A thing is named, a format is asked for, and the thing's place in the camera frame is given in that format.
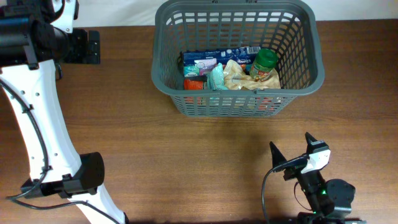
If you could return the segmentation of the grey plastic laundry basket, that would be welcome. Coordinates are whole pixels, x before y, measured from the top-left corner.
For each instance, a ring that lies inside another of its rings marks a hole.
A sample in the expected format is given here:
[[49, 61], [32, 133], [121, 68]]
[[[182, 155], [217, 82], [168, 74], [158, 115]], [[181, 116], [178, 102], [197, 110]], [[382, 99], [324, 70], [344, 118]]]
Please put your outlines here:
[[[208, 88], [214, 66], [235, 61], [249, 77], [261, 49], [277, 85], [259, 75], [258, 86], [234, 79], [227, 90]], [[167, 1], [155, 14], [152, 81], [187, 116], [266, 117], [325, 79], [315, 15], [302, 1]]]

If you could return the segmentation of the mint green snack packet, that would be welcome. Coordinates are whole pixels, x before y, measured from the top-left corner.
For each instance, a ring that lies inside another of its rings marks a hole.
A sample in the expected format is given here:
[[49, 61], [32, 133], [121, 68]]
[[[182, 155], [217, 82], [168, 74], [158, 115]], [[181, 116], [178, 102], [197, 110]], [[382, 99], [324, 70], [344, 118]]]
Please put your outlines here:
[[227, 90], [224, 84], [223, 65], [217, 64], [207, 75], [207, 89], [209, 90]]

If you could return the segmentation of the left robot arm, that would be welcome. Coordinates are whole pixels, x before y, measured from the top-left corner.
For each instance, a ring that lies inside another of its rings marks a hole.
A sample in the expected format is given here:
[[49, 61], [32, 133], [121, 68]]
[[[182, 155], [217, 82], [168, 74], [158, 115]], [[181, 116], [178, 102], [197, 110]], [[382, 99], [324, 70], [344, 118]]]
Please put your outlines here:
[[127, 223], [104, 185], [100, 153], [78, 153], [57, 95], [61, 64], [98, 64], [100, 35], [75, 29], [79, 2], [1, 3], [1, 88], [7, 95], [27, 148], [30, 176], [9, 201], [59, 195], [91, 223]]

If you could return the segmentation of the orange pasta package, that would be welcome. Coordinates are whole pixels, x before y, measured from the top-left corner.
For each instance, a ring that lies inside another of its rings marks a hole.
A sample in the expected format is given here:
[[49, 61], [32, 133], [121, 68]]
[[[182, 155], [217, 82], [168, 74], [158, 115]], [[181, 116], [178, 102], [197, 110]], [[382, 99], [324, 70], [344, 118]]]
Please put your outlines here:
[[245, 117], [272, 116], [290, 98], [267, 94], [267, 89], [230, 84], [227, 90], [211, 90], [204, 81], [185, 80], [183, 96], [173, 97], [178, 110], [187, 116]]

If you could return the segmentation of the blue tissue box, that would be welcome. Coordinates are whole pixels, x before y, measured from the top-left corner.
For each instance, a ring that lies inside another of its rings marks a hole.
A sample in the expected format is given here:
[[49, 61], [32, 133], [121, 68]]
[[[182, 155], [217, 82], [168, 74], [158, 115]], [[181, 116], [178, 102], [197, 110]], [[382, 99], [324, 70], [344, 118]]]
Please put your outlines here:
[[219, 63], [224, 67], [228, 60], [237, 62], [245, 73], [249, 73], [260, 47], [240, 47], [221, 50], [185, 52], [182, 54], [184, 77], [208, 75]]

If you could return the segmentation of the beige food pouch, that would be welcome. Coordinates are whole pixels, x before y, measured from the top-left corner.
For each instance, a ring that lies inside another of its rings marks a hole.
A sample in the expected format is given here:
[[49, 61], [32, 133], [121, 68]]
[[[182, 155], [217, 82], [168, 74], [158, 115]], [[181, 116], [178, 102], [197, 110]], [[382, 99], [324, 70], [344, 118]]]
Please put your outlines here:
[[272, 69], [264, 81], [255, 80], [246, 75], [242, 67], [234, 60], [228, 60], [224, 70], [224, 86], [229, 90], [281, 89], [279, 74]]

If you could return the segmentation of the green lidded glass jar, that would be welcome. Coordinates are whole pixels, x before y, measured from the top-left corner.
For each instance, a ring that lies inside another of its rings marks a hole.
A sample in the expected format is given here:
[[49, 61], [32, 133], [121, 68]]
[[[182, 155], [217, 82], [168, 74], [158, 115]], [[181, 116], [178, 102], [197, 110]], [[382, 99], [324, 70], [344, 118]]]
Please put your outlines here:
[[270, 49], [260, 49], [252, 63], [249, 74], [255, 81], [266, 81], [276, 67], [278, 56]]

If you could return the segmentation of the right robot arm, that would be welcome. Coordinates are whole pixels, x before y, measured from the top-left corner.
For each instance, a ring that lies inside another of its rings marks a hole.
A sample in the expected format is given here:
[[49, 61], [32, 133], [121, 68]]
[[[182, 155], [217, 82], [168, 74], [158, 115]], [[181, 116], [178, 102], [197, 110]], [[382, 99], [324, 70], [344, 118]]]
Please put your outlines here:
[[285, 181], [297, 181], [295, 185], [300, 186], [310, 206], [307, 213], [297, 215], [295, 223], [350, 223], [346, 216], [352, 211], [355, 187], [342, 179], [326, 181], [320, 171], [328, 165], [331, 149], [310, 133], [305, 133], [305, 139], [306, 152], [291, 160], [287, 160], [273, 142], [269, 143], [272, 169], [264, 176], [261, 190], [264, 218], [269, 221], [265, 205], [266, 180], [273, 172], [283, 172]]

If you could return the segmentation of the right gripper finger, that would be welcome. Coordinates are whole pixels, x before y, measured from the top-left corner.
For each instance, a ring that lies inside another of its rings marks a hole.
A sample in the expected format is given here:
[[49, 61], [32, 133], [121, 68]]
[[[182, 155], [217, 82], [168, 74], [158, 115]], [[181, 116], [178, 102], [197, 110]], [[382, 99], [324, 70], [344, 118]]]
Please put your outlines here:
[[315, 139], [310, 133], [305, 133], [305, 139], [307, 142], [307, 154], [314, 154], [318, 152], [322, 152], [325, 150], [329, 150], [329, 146], [323, 140]]
[[271, 156], [272, 156], [272, 168], [276, 168], [282, 164], [287, 162], [287, 159], [283, 156], [283, 154], [279, 151], [277, 146], [271, 141], [269, 143]]

